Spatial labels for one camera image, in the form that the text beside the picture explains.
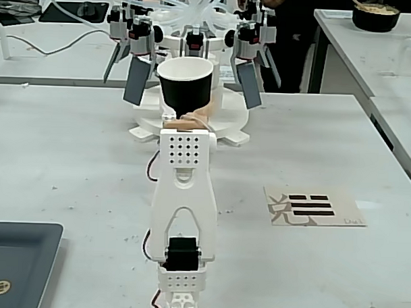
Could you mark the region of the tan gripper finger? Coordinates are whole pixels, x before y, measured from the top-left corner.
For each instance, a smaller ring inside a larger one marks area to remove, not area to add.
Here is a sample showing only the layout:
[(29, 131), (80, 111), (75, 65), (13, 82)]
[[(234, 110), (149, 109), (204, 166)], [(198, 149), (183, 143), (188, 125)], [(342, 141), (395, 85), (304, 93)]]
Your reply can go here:
[(163, 122), (163, 129), (214, 131), (209, 124), (209, 118), (214, 110), (215, 100), (212, 96), (204, 107), (184, 114), (179, 119)]

